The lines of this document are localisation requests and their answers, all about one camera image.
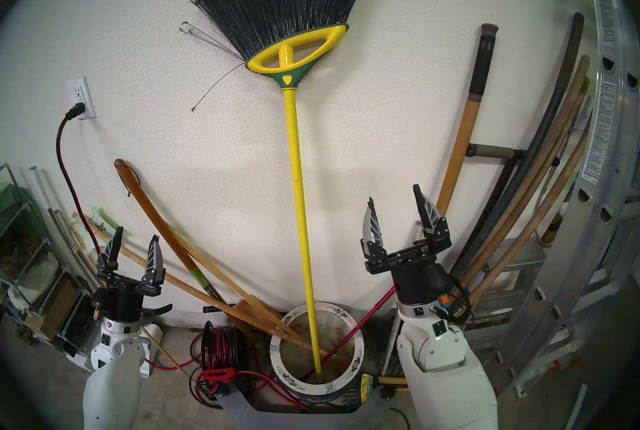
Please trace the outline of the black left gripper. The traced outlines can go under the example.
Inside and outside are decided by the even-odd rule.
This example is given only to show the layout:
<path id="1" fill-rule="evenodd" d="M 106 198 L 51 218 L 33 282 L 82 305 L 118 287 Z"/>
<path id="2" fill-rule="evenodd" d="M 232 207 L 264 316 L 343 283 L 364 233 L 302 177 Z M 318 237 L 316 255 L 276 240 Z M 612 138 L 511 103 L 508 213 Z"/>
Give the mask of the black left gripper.
<path id="1" fill-rule="evenodd" d="M 123 227 L 117 227 L 105 250 L 98 255 L 99 279 L 105 282 L 93 294 L 94 316 L 102 316 L 114 322 L 139 322 L 142 317 L 143 296 L 161 294 L 165 281 L 165 268 L 159 244 L 154 235 L 148 246 L 143 280 L 134 280 L 115 273 L 122 245 Z"/>

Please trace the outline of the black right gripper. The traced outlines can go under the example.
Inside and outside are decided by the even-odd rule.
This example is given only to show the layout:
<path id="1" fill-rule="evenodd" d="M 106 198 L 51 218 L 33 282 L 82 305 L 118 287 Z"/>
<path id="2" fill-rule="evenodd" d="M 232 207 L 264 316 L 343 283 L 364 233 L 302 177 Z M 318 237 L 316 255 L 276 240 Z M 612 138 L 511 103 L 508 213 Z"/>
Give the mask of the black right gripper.
<path id="1" fill-rule="evenodd" d="M 413 185 L 413 193 L 424 239 L 405 249 L 387 252 L 372 198 L 368 200 L 362 225 L 366 270 L 372 275 L 390 272 L 397 298 L 404 305 L 431 303 L 453 288 L 448 272 L 437 263 L 438 253 L 451 247 L 447 221 L 418 184 Z"/>

